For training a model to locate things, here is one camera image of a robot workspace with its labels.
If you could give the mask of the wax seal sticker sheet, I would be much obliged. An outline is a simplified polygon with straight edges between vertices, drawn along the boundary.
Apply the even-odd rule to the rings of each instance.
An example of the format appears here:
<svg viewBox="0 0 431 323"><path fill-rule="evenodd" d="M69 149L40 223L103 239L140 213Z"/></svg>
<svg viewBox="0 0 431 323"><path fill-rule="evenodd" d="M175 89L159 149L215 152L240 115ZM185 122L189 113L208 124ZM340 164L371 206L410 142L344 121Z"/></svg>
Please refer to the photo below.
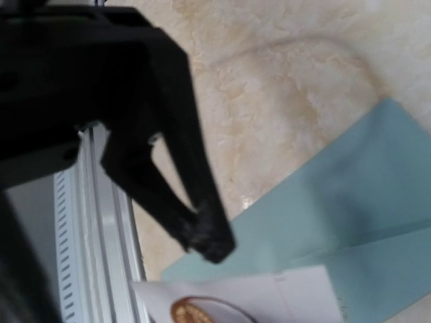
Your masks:
<svg viewBox="0 0 431 323"><path fill-rule="evenodd" d="M323 266L206 282L134 283L151 322L343 322Z"/></svg>

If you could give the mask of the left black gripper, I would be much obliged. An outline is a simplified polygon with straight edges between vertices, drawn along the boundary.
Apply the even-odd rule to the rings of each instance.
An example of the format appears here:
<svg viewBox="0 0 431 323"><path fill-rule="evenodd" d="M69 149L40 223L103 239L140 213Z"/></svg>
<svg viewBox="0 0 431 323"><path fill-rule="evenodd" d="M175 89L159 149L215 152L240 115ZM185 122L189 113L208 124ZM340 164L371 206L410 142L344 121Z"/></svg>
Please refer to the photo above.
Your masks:
<svg viewBox="0 0 431 323"><path fill-rule="evenodd" d="M134 32L150 23L132 7L1 7L1 188L70 168L78 132L103 118L136 79Z"/></svg>

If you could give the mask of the teal paper envelope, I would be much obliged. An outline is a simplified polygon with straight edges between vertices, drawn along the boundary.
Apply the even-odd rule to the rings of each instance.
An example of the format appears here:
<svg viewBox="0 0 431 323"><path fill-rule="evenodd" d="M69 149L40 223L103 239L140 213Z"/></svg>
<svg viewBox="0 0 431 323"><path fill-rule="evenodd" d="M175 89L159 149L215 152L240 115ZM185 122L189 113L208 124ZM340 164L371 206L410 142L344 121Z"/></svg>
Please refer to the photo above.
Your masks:
<svg viewBox="0 0 431 323"><path fill-rule="evenodd" d="M219 265L188 254L162 278L203 281L321 264L349 322L430 293L430 134L387 98L232 221Z"/></svg>

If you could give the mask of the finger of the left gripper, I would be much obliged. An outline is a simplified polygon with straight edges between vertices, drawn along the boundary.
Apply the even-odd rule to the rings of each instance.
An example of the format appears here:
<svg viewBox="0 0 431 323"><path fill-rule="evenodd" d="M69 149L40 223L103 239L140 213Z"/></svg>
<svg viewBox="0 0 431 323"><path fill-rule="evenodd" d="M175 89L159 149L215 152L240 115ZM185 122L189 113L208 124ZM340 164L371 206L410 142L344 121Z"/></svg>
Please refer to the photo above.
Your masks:
<svg viewBox="0 0 431 323"><path fill-rule="evenodd" d="M221 263L236 242L207 159L188 56L159 28L150 31L145 47L156 84L156 118L195 210L188 246L206 261Z"/></svg>
<svg viewBox="0 0 431 323"><path fill-rule="evenodd" d="M150 139L163 136L156 107L156 97L130 102L100 99L100 120L110 131L101 164L116 184L189 250L188 236L196 222L195 210L180 201L152 159Z"/></svg>

